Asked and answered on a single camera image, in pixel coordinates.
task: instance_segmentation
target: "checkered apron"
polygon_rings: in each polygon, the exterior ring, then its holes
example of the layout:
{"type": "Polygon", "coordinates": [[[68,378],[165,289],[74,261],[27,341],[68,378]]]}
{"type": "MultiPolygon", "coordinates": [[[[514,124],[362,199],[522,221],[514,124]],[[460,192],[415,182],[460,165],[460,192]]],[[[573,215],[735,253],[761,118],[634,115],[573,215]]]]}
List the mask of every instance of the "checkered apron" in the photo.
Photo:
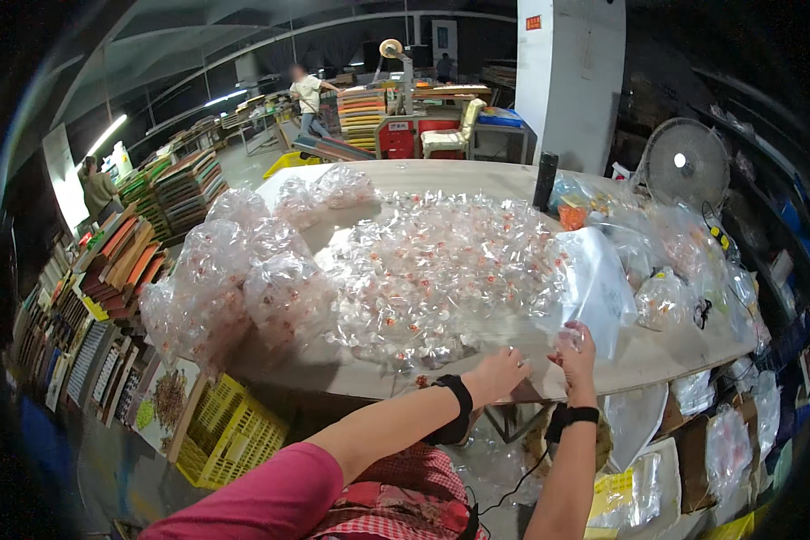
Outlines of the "checkered apron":
{"type": "MultiPolygon", "coordinates": [[[[363,533],[387,540],[456,540],[468,524],[467,503],[447,454],[418,442],[379,459],[346,486],[307,538],[363,533]]],[[[477,540],[488,540],[482,527],[477,540]]]]}

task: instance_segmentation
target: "chair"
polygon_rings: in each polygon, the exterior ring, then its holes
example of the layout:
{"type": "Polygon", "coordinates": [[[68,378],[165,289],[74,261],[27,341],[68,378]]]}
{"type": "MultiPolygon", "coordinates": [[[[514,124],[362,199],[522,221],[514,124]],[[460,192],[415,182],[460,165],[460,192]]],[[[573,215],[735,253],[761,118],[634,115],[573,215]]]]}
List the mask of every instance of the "chair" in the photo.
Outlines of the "chair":
{"type": "Polygon", "coordinates": [[[420,140],[423,143],[423,159],[429,159],[435,150],[462,150],[467,152],[468,144],[474,134],[477,115],[486,106],[482,99],[472,99],[462,112],[457,130],[423,131],[420,140]]]}

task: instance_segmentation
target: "pink sleeve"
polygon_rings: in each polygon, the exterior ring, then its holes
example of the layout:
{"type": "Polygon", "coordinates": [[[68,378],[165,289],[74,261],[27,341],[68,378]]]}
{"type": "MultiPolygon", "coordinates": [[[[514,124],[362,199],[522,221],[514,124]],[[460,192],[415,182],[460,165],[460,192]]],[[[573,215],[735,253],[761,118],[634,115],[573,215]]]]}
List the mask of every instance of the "pink sleeve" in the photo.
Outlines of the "pink sleeve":
{"type": "Polygon", "coordinates": [[[192,506],[150,525],[154,538],[300,538],[342,492],[342,469],[309,442],[282,448],[266,463],[192,506]]]}

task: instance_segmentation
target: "yellow crate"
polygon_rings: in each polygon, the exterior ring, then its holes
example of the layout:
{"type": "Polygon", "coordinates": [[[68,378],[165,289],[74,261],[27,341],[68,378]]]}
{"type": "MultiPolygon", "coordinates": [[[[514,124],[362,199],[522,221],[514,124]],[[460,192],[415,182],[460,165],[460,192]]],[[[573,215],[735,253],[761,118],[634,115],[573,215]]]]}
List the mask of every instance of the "yellow crate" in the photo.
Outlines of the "yellow crate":
{"type": "Polygon", "coordinates": [[[270,167],[266,173],[264,173],[264,179],[270,178],[270,176],[275,175],[279,172],[279,169],[286,168],[286,167],[302,167],[303,165],[318,165],[321,163],[320,157],[310,157],[309,159],[301,159],[300,152],[291,152],[290,154],[284,154],[282,157],[276,160],[276,163],[273,164],[273,167],[270,167]]]}
{"type": "Polygon", "coordinates": [[[218,489],[270,459],[287,434],[288,423],[223,375],[198,400],[177,469],[195,487],[218,489]]]}

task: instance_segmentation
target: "person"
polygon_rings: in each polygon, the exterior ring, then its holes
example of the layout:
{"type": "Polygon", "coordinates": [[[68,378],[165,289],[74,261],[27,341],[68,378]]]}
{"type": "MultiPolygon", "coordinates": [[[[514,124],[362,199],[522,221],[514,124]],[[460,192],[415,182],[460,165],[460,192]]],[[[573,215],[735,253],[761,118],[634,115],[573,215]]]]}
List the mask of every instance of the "person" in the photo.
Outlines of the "person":
{"type": "Polygon", "coordinates": [[[454,70],[454,59],[450,58],[450,54],[443,53],[438,64],[435,65],[435,70],[438,71],[438,82],[448,83],[452,81],[451,73],[454,70]]]}
{"type": "Polygon", "coordinates": [[[333,90],[338,94],[342,93],[341,90],[326,81],[322,81],[314,75],[306,72],[306,69],[301,64],[294,64],[291,66],[291,96],[300,101],[300,111],[303,116],[301,117],[300,133],[301,135],[309,135],[309,128],[312,127],[319,135],[325,136],[328,139],[330,133],[324,129],[324,126],[318,120],[318,111],[321,104],[319,89],[322,87],[327,90],[333,90]]]}
{"type": "MultiPolygon", "coordinates": [[[[564,370],[570,407],[595,408],[594,340],[561,332],[549,359],[564,370]]],[[[458,441],[472,411],[507,397],[531,367],[513,347],[461,377],[368,405],[140,534],[157,538],[321,540],[486,539],[447,455],[423,441],[458,441]]],[[[526,540],[582,538],[594,494],[597,425],[563,427],[526,540]]]]}
{"type": "Polygon", "coordinates": [[[97,172],[98,165],[95,156],[87,156],[78,171],[81,188],[84,189],[84,204],[91,216],[96,216],[96,222],[102,226],[114,212],[120,213],[123,207],[117,198],[117,186],[111,181],[108,173],[97,172]]]}

